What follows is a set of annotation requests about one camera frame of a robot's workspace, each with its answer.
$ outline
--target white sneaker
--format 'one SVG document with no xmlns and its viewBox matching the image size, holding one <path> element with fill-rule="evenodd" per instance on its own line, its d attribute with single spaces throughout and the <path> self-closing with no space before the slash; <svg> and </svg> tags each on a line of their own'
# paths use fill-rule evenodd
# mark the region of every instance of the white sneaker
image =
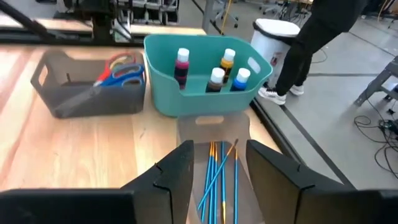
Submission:
<svg viewBox="0 0 398 224">
<path fill-rule="evenodd" d="M 261 87 L 259 90 L 259 95 L 266 100 L 270 100 L 278 105 L 284 105 L 286 103 L 286 95 L 279 96 L 273 89 L 267 89 Z"/>
<path fill-rule="evenodd" d="M 304 85 L 301 85 L 301 86 L 296 86 L 296 85 L 294 85 L 294 86 L 292 86 L 292 87 L 290 88 L 289 91 L 290 91 L 291 93 L 293 93 L 293 95 L 301 96 L 301 95 L 304 94 Z"/>
</svg>

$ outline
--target bin handle cutout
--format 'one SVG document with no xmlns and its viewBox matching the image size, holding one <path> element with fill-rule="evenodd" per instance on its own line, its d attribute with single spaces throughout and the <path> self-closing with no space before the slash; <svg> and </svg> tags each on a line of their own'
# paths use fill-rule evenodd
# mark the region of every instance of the bin handle cutout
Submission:
<svg viewBox="0 0 398 224">
<path fill-rule="evenodd" d="M 49 74 L 49 70 L 47 69 L 47 66 L 43 66 L 42 70 L 40 71 L 39 77 L 37 78 L 39 81 L 40 86 L 43 86 L 45 79 L 47 78 L 47 75 Z"/>
<path fill-rule="evenodd" d="M 249 57 L 248 59 L 248 65 L 251 67 L 251 69 L 256 73 L 260 73 L 261 67 L 260 65 L 254 60 L 252 57 Z"/>
<path fill-rule="evenodd" d="M 221 124 L 224 121 L 224 116 L 199 116 L 195 123 L 197 125 Z"/>
</svg>

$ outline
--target blue scissors handle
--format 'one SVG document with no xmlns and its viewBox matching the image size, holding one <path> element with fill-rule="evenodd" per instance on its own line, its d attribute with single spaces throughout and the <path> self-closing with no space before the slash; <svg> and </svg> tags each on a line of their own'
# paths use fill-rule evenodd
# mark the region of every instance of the blue scissors handle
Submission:
<svg viewBox="0 0 398 224">
<path fill-rule="evenodd" d="M 132 81 L 139 81 L 141 85 L 145 82 L 143 72 L 144 66 L 141 64 L 119 65 L 113 69 L 112 74 L 101 83 L 101 86 L 123 86 Z"/>
</svg>

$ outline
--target person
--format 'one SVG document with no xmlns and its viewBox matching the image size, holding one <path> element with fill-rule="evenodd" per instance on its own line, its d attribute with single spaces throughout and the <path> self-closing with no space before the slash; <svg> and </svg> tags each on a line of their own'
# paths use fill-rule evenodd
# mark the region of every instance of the person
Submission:
<svg viewBox="0 0 398 224">
<path fill-rule="evenodd" d="M 312 15 L 304 24 L 286 54 L 275 88 L 261 87 L 259 95 L 278 105 L 286 94 L 304 93 L 312 55 L 355 24 L 367 0 L 313 0 Z"/>
</svg>

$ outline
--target wooden tabletop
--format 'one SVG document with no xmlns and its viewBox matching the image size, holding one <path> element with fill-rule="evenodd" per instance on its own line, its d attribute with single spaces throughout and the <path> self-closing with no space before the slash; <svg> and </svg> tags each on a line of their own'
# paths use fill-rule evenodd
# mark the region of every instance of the wooden tabletop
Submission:
<svg viewBox="0 0 398 224">
<path fill-rule="evenodd" d="M 77 22 L 40 20 L 56 29 L 87 29 Z M 7 17 L 0 24 L 16 26 Z M 133 32 L 205 34 L 201 29 L 132 26 Z M 177 120 L 160 114 L 147 82 L 144 109 L 138 114 L 54 118 L 30 84 L 49 47 L 3 45 L 0 57 L 0 189 L 121 187 L 176 148 Z M 74 58 L 107 59 L 120 48 L 62 47 Z M 278 150 L 248 108 L 250 134 Z"/>
</svg>

